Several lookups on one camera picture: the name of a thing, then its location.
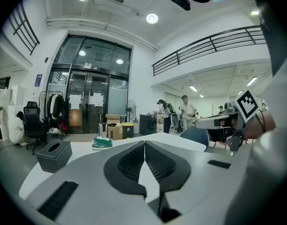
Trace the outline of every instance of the cardboard box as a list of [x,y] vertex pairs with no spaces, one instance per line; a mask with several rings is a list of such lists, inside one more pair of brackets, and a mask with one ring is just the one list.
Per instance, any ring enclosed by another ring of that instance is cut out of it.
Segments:
[[112,114],[106,114],[107,118],[107,124],[121,124],[121,116],[120,115],[112,115]]
[[108,127],[108,137],[114,141],[123,139],[123,127],[122,127],[122,125],[118,124],[115,127]]

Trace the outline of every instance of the balcony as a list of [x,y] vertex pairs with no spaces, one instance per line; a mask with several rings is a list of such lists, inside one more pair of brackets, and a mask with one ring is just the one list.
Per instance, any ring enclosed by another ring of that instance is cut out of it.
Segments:
[[157,76],[191,60],[224,50],[266,44],[260,26],[242,27],[204,37],[171,53],[152,65]]

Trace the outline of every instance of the black cabinet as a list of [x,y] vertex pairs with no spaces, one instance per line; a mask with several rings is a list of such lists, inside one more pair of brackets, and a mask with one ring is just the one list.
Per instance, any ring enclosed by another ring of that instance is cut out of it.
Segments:
[[157,133],[157,115],[140,114],[139,133],[141,135]]

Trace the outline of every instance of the office chair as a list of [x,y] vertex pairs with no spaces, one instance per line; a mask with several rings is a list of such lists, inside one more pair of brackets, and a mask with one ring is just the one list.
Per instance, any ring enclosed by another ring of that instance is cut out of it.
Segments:
[[40,108],[36,102],[28,102],[27,106],[23,108],[23,113],[25,114],[26,136],[35,138],[35,146],[32,150],[32,154],[34,155],[34,150],[39,144],[39,140],[47,144],[46,130],[44,124],[40,121]]
[[190,126],[180,135],[180,137],[204,144],[206,146],[206,149],[209,146],[207,129],[200,129],[195,126]]

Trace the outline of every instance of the desk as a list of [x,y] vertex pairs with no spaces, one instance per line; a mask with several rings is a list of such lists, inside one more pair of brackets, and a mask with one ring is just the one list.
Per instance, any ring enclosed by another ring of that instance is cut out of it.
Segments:
[[[206,146],[203,144],[200,144],[198,142],[194,142],[188,139],[184,139],[178,136],[174,136],[174,135],[170,135],[170,134],[166,134],[166,133],[156,133],[156,134],[151,134],[151,135],[147,135],[147,136],[141,136],[141,137],[135,137],[135,138],[131,138],[131,139],[124,139],[124,140],[117,140],[117,141],[113,141],[113,146],[120,146],[123,144],[127,144],[127,143],[132,143],[132,142],[137,142],[137,141],[145,141],[145,140],[149,140],[149,141],[156,141],[156,142],[160,142],[160,143],[165,143],[168,145],[172,145],[175,147],[179,147],[179,148],[183,148],[183,149],[188,149],[188,150],[193,150],[193,151],[200,151],[200,152],[204,152],[206,150]],[[72,147],[72,156],[70,157],[68,163],[74,161],[77,158],[80,158],[82,156],[85,156],[87,154],[91,154],[94,152],[100,152],[99,150],[92,150],[91,149],[92,143],[91,142],[71,142],[71,147]],[[153,175],[151,176],[151,172],[147,166],[147,164],[145,163],[143,165],[142,168],[145,173],[143,173],[143,175],[140,177],[139,179],[139,183],[140,184],[144,184],[142,181],[145,180],[146,177],[149,177],[149,184],[145,184],[145,186],[148,186],[151,188],[151,190],[155,190],[154,186],[157,186],[157,184],[155,183],[156,180],[152,181],[153,179]],[[41,169],[39,163],[37,163],[33,169],[31,170],[31,172],[28,174],[28,176],[26,177],[25,181],[23,182],[21,189],[19,191],[19,196],[22,199],[26,199],[27,196],[40,184],[42,183],[44,180],[46,180],[47,178],[49,178],[50,176],[52,176],[52,173],[48,173],[45,172]],[[157,197],[156,194],[148,194],[149,200],[153,200],[154,197]]]

